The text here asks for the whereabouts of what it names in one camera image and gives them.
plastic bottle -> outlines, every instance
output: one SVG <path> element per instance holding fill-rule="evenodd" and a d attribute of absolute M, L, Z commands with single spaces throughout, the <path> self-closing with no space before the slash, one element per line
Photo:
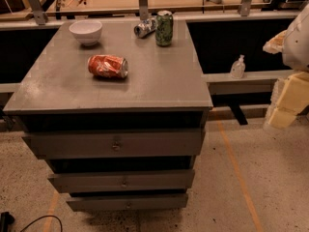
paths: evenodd
<path fill-rule="evenodd" d="M 239 59 L 234 62 L 231 67 L 230 75 L 232 78 L 240 79 L 244 74 L 245 64 L 243 62 L 244 55 L 240 55 Z"/>

floor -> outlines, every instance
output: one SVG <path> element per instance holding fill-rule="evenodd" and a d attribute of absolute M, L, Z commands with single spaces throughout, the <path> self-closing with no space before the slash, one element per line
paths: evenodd
<path fill-rule="evenodd" d="M 12 231 L 57 216 L 65 232 L 309 232 L 309 122 L 266 130 L 264 108 L 244 109 L 240 126 L 226 109 L 207 122 L 202 154 L 185 209 L 78 212 L 46 180 L 50 170 L 23 143 L 18 128 L 0 121 L 0 212 L 15 218 Z M 60 231 L 44 218 L 27 231 Z"/>

white bowl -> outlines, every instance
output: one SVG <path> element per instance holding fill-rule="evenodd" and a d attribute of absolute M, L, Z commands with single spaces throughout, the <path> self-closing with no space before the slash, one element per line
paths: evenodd
<path fill-rule="evenodd" d="M 70 32 L 84 45 L 96 44 L 102 32 L 102 23 L 97 20 L 80 20 L 70 26 Z"/>

gray countertop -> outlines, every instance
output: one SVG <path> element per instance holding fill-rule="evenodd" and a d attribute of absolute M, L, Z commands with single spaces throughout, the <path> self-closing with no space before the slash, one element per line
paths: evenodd
<path fill-rule="evenodd" d="M 136 22 L 102 23 L 99 43 L 88 47 L 70 33 L 72 22 L 62 25 L 4 111 L 22 115 L 212 107 L 185 21 L 175 20 L 168 47 L 157 46 L 155 34 L 136 39 Z M 87 61 L 95 54 L 125 57 L 127 78 L 93 77 Z"/>

red can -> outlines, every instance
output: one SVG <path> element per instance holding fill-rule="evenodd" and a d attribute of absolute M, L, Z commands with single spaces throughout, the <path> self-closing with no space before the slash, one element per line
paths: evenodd
<path fill-rule="evenodd" d="M 94 55 L 88 59 L 88 70 L 93 75 L 108 78 L 126 78 L 127 61 L 125 58 L 113 55 Z"/>

